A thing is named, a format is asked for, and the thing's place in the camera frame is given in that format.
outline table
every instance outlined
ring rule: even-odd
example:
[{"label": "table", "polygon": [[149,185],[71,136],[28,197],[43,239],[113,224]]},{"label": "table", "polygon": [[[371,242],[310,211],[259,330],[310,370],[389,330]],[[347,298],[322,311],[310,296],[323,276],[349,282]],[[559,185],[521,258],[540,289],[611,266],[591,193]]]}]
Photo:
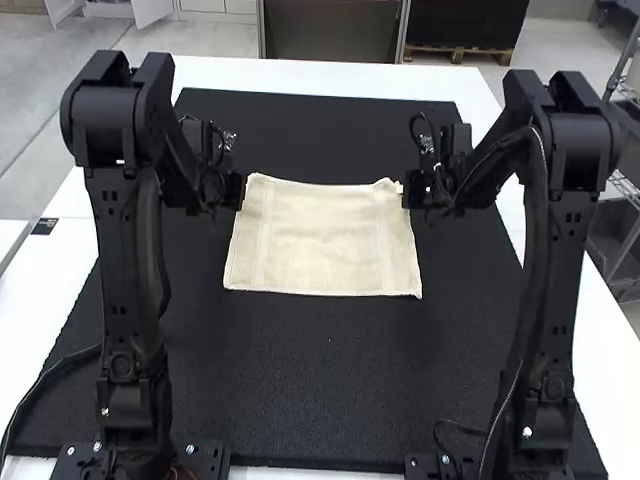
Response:
[{"label": "table", "polygon": [[26,220],[0,220],[0,275],[29,235],[30,225]]},{"label": "table", "polygon": [[[474,144],[500,113],[475,68],[197,57],[176,57],[175,62],[173,102],[183,87],[454,101],[463,121],[473,126]],[[520,261],[525,240],[522,193],[512,177],[497,200]],[[0,397],[2,428],[37,378],[97,258],[90,204],[79,169],[69,174],[45,216],[61,220],[51,235],[29,237],[0,279],[0,374],[3,384],[9,386]],[[634,478],[640,470],[634,448],[640,431],[640,342],[588,256],[580,285],[573,359],[576,395],[610,478]],[[2,480],[44,480],[53,465],[53,460],[11,459]],[[266,468],[232,468],[231,477],[399,478]]]}]

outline towel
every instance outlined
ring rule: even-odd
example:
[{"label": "towel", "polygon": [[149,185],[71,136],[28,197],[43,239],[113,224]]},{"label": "towel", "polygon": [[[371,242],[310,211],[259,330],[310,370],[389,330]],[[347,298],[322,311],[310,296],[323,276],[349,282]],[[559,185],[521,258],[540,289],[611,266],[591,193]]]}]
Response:
[{"label": "towel", "polygon": [[402,186],[312,185],[253,173],[223,285],[299,295],[414,295],[422,282]]}]

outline wooden pallet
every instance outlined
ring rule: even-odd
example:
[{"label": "wooden pallet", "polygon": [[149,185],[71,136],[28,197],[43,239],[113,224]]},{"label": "wooden pallet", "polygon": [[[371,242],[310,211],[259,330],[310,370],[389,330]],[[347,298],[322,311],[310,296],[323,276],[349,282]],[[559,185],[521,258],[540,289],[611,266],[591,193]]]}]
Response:
[{"label": "wooden pallet", "polygon": [[492,55],[498,64],[508,67],[511,64],[513,48],[487,49],[479,47],[432,47],[428,45],[406,45],[404,47],[404,61],[412,62],[414,52],[446,52],[451,53],[451,63],[459,65],[465,53],[484,53]]}]

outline gray floor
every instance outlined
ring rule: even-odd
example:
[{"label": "gray floor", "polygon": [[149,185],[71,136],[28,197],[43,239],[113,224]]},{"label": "gray floor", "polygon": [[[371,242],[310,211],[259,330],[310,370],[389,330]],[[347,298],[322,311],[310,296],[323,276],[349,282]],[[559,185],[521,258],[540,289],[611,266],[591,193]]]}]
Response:
[{"label": "gray floor", "polygon": [[123,50],[133,65],[149,51],[257,57],[255,26],[73,17],[53,30],[37,15],[0,14],[0,218],[34,221],[73,166],[60,137],[64,89],[97,50]]},{"label": "gray floor", "polygon": [[[549,1],[537,0],[531,8]],[[584,6],[586,0],[571,1]],[[534,69],[545,81],[560,69],[580,70],[600,93],[625,41],[610,27],[527,18],[511,68]],[[74,17],[55,31],[43,16],[0,14],[0,218],[37,219],[71,169],[58,103],[99,48],[124,50],[133,64],[152,50],[226,57],[257,57],[258,51],[255,26],[159,22],[139,31],[129,20]],[[441,55],[418,56],[414,63],[450,64]],[[463,65],[477,66],[503,102],[501,81],[508,68],[484,56],[467,56]],[[640,335],[640,303],[625,306],[625,312]]]}]

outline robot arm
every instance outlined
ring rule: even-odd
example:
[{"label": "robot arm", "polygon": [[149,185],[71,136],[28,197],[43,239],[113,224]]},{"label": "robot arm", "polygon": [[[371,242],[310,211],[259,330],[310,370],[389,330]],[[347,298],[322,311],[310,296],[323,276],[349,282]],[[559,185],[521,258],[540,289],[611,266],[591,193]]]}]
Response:
[{"label": "robot arm", "polygon": [[96,415],[110,457],[104,478],[119,469],[129,480],[164,478],[173,458],[159,328],[171,295],[161,202],[214,214],[217,206],[239,210],[244,197],[245,178],[230,169],[234,135],[211,122],[176,119],[173,73],[169,54],[150,53],[131,70],[122,52],[99,51],[60,108],[65,143],[84,167],[98,236],[104,340]]},{"label": "robot arm", "polygon": [[407,172],[403,206],[460,215],[492,205],[513,173],[524,185],[525,281],[478,478],[546,479],[566,468],[572,445],[571,353],[582,259],[620,141],[579,73],[559,72],[545,88],[534,72],[513,70],[504,92],[502,115],[473,150],[469,125],[430,138],[414,132],[418,118],[412,119],[420,169]]}]

